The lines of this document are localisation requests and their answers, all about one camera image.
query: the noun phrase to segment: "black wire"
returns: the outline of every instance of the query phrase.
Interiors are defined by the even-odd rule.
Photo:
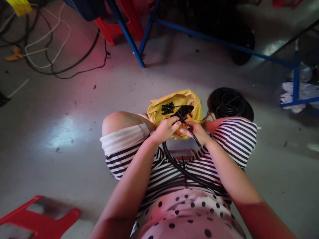
[[[254,111],[244,96],[238,91],[222,87],[213,91],[210,96],[211,109],[217,119],[224,117],[244,117],[254,121]]]
[[[39,16],[40,16],[40,15],[43,17],[43,19],[44,19],[45,22],[47,23],[49,29],[50,29],[50,30],[52,29],[50,23],[48,22],[48,20],[47,20],[47,19],[45,18],[45,16],[42,15],[42,13],[40,12],[40,7],[35,6],[35,8],[37,9],[37,13],[36,13],[35,20],[34,20],[33,24],[31,25],[31,27],[30,27],[30,19],[29,19],[29,16],[26,15],[25,34],[24,34],[20,39],[15,40],[15,41],[13,41],[13,42],[9,42],[9,41],[3,39],[2,37],[0,37],[1,40],[5,41],[5,42],[7,43],[7,45],[2,45],[2,46],[0,46],[0,47],[10,46],[10,45],[16,45],[16,46],[20,47],[18,43],[20,43],[20,42],[22,42],[22,41],[24,41],[24,46],[26,46],[26,45],[28,44],[29,35],[30,35],[30,33],[34,30],[34,28],[35,28],[35,26],[36,26],[36,24],[37,24],[37,22],[38,22],[38,20],[39,20]],[[75,62],[73,65],[71,65],[71,66],[69,66],[69,67],[67,67],[67,68],[65,68],[65,69],[63,69],[63,70],[59,70],[59,71],[57,71],[57,72],[55,72],[55,71],[53,70],[53,64],[52,64],[52,62],[50,61],[50,59],[49,59],[49,57],[48,57],[47,51],[45,51],[45,55],[46,55],[47,60],[51,63],[51,72],[39,71],[38,69],[36,69],[36,68],[30,63],[30,61],[29,61],[29,59],[28,59],[27,57],[25,57],[25,60],[26,60],[26,62],[27,62],[27,64],[28,64],[29,67],[31,67],[33,70],[35,70],[36,72],[38,72],[38,73],[40,73],[40,74],[44,74],[44,75],[54,75],[55,77],[60,78],[60,79],[70,79],[70,78],[76,76],[77,74],[80,74],[80,73],[83,73],[83,72],[87,72],[87,71],[91,71],[91,70],[95,70],[95,69],[102,68],[102,67],[105,66],[105,64],[106,64],[106,59],[107,59],[107,55],[110,55],[110,53],[109,53],[109,52],[107,51],[107,49],[106,49],[106,40],[104,40],[105,58],[104,58],[104,63],[103,63],[101,66],[98,66],[98,67],[95,67],[95,68],[92,68],[92,69],[89,69],[89,70],[77,72],[77,73],[75,73],[74,75],[72,75],[71,77],[59,77],[59,76],[57,76],[57,74],[66,72],[66,71],[68,71],[68,70],[74,68],[74,67],[77,66],[78,64],[80,64],[83,60],[85,60],[85,59],[89,56],[89,54],[92,52],[92,50],[95,48],[99,36],[100,36],[100,29],[98,30],[98,32],[97,32],[97,34],[96,34],[96,36],[95,36],[94,42],[93,42],[92,46],[89,48],[89,50],[87,51],[87,53],[86,53],[80,60],[78,60],[77,62]],[[49,42],[46,44],[46,48],[52,43],[52,40],[53,40],[53,32],[51,32],[51,34],[50,34],[50,40],[49,40]]]
[[[49,29],[51,30],[51,25],[50,25],[50,23],[48,22],[48,20],[45,18],[45,16],[42,15],[41,12],[40,12],[40,15],[44,18],[44,20],[45,20],[45,22],[47,23]],[[53,32],[51,32],[51,34],[50,34],[50,41],[46,44],[45,48],[47,48],[47,47],[51,44],[52,40],[53,40]],[[104,66],[105,66],[105,63],[106,63],[107,56],[109,55],[109,53],[108,53],[107,50],[106,50],[106,40],[105,40],[105,39],[104,39],[104,48],[105,48],[105,58],[104,58],[104,63],[103,63],[103,65],[98,66],[98,67],[95,67],[95,68],[92,68],[92,69],[89,69],[89,70],[77,72],[77,73],[75,73],[73,76],[70,76],[70,77],[59,77],[59,76],[57,76],[57,74],[59,74],[59,73],[54,72],[54,70],[53,70],[53,63],[50,61],[50,59],[49,59],[49,57],[48,57],[48,52],[45,51],[45,54],[46,54],[47,60],[51,63],[51,71],[52,71],[53,75],[54,75],[56,78],[59,78],[59,79],[71,79],[72,77],[76,76],[77,74],[80,74],[80,73],[83,73],[83,72],[88,72],[88,71],[91,71],[91,70],[95,70],[95,69],[104,67]]]
[[[4,38],[0,37],[0,39],[4,42],[6,42],[7,44],[6,45],[2,45],[0,47],[6,47],[6,46],[10,46],[10,45],[16,45],[18,46],[19,48],[21,48],[19,46],[19,43],[22,42],[22,41],[26,41],[28,38],[29,38],[29,35],[30,33],[34,30],[34,28],[36,27],[36,24],[38,23],[38,20],[39,20],[39,15],[40,15],[40,8],[39,7],[36,7],[37,8],[37,13],[36,13],[36,17],[33,21],[33,24],[31,25],[31,27],[29,28],[29,24],[30,24],[30,19],[29,19],[29,15],[26,14],[26,28],[25,28],[25,34],[19,38],[18,40],[15,40],[15,41],[7,41],[5,40]]]
[[[163,145],[163,149],[164,149],[164,152],[165,152],[168,160],[171,162],[171,164],[175,168],[177,168],[186,177],[188,177],[189,179],[193,180],[194,182],[196,182],[196,183],[198,183],[198,184],[200,184],[200,185],[202,185],[202,186],[204,186],[206,188],[209,188],[210,190],[218,191],[218,192],[224,193],[224,194],[227,193],[223,186],[217,186],[214,183],[205,182],[205,181],[199,179],[198,177],[196,177],[194,174],[184,170],[180,165],[178,165],[178,163],[176,163],[175,159],[169,153],[169,151],[167,149],[166,142],[164,142],[162,145]]]
[[[95,68],[92,68],[92,69],[89,69],[89,70],[85,70],[85,71],[79,71],[77,73],[75,73],[73,76],[70,76],[70,77],[59,77],[56,75],[56,73],[53,71],[53,64],[51,63],[51,61],[49,60],[49,58],[47,57],[48,61],[51,63],[51,71],[53,73],[53,75],[56,77],[56,78],[59,78],[59,79],[71,79],[72,77],[75,77],[77,74],[80,74],[80,73],[83,73],[83,72],[88,72],[88,71],[91,71],[91,70],[95,70],[95,69],[98,69],[98,68],[102,68],[105,66],[105,63],[106,63],[106,59],[107,59],[107,50],[106,50],[106,40],[104,39],[104,48],[105,48],[105,58],[104,58],[104,63],[103,65],[101,66],[98,66],[98,67],[95,67]]]
[[[184,157],[182,156],[182,160],[183,160],[183,168],[184,168],[184,170],[186,170],[185,169],[185,162],[184,162]],[[184,174],[184,180],[185,180],[185,186],[186,186],[186,188],[187,188],[187,179],[186,179],[186,175]]]

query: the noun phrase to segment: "polka dot shorts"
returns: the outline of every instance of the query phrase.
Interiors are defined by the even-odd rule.
[[[184,189],[159,198],[134,225],[132,239],[246,238],[219,196]]]

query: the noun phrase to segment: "yellow plastic bag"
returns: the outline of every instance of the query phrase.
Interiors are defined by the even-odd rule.
[[[151,100],[152,104],[147,110],[147,114],[150,118],[150,121],[156,126],[159,126],[160,122],[166,118],[169,118],[171,115],[176,113],[183,105],[194,106],[192,111],[192,118],[195,122],[200,123],[203,120],[203,110],[202,105],[200,104],[200,99],[194,92],[191,90],[182,90],[175,92],[173,94],[163,96],[158,100]],[[169,104],[170,102],[174,103],[175,109],[174,113],[168,115],[162,115],[162,105]],[[189,139],[185,135],[172,135],[172,139]]]
[[[18,17],[32,12],[30,3],[27,0],[7,0],[7,2],[12,6]]]

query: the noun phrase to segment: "person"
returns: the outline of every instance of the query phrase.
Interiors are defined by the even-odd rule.
[[[203,146],[186,170],[226,192],[185,178],[167,160],[159,145],[180,125],[171,117],[155,129],[128,112],[104,119],[100,141],[119,182],[90,239],[246,238],[230,212],[232,202],[253,238],[295,238],[244,173],[256,144],[256,124],[241,117],[207,120],[204,128],[189,122]],[[191,137],[186,129],[181,133]]]

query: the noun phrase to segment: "black coiled pipe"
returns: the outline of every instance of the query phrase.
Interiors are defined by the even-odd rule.
[[[254,121],[251,105],[234,89],[222,87],[214,90],[210,96],[210,104],[217,119],[239,116]]]
[[[211,183],[207,183],[207,182],[199,179],[198,177],[196,177],[194,174],[187,172],[185,169],[183,169],[181,166],[179,166],[176,163],[175,159],[170,155],[170,153],[168,152],[168,149],[167,149],[166,142],[164,142],[162,145],[163,145],[164,152],[165,152],[168,160],[171,162],[171,164],[174,165],[174,167],[177,168],[187,178],[189,178],[189,179],[193,180],[194,182],[197,182],[200,185],[207,187],[211,190],[218,191],[218,192],[223,193],[223,194],[226,193],[226,190],[224,189],[224,187],[216,186],[215,184],[211,184]]]

